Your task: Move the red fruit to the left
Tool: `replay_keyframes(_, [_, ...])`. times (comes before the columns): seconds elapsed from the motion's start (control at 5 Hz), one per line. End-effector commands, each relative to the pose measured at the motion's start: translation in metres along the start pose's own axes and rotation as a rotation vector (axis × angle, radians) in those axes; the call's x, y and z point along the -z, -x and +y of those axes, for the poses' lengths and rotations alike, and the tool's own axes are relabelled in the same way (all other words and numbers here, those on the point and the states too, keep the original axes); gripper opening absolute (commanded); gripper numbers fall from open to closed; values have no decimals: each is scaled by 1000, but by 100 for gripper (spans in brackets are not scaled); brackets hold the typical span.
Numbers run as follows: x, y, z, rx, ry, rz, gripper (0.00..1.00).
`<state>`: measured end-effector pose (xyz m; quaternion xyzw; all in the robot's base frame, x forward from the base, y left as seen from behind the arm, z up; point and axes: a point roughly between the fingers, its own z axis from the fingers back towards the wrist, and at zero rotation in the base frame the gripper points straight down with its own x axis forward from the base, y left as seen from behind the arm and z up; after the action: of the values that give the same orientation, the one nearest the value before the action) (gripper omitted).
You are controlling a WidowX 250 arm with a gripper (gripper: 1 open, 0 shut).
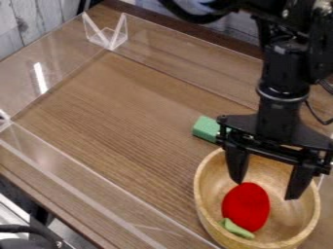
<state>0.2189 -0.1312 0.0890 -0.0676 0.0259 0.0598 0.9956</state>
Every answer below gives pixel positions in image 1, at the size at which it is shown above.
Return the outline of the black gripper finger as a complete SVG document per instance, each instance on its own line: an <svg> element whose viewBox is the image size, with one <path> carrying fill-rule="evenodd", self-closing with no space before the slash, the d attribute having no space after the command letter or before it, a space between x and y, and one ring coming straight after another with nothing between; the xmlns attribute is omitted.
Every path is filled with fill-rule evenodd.
<svg viewBox="0 0 333 249"><path fill-rule="evenodd" d="M290 181L287 184L284 199L298 199L311 181L314 168L310 164L303 163L292 168Z"/></svg>
<svg viewBox="0 0 333 249"><path fill-rule="evenodd" d="M240 184L248 168L250 153L243 148L238 148L234 144L227 143L224 148L224 159L230 179L236 184Z"/></svg>

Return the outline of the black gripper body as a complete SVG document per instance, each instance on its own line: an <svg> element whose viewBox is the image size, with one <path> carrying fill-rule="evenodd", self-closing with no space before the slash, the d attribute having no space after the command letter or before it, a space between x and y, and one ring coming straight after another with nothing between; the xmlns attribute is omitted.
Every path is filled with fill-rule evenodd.
<svg viewBox="0 0 333 249"><path fill-rule="evenodd" d="M259 109L251 115L220 115L219 146L234 144L250 154L284 162L292 168L303 163L312 166L312 176L329 174L333 161L333 140L304 125L300 106L308 98L308 88L278 90L256 88Z"/></svg>

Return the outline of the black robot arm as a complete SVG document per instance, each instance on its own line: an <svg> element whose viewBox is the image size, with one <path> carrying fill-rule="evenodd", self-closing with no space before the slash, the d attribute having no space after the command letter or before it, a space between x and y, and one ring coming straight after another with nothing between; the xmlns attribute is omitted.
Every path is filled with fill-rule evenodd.
<svg viewBox="0 0 333 249"><path fill-rule="evenodd" d="M220 115L215 142L235 183L243 182L251 154L290 164L284 198L299 198L311 178L330 172L333 161L333 139L300 119L310 87L333 75L333 0L195 0L199 15L173 0L159 2L197 24L242 10L251 14L263 51L259 109L252 115Z"/></svg>

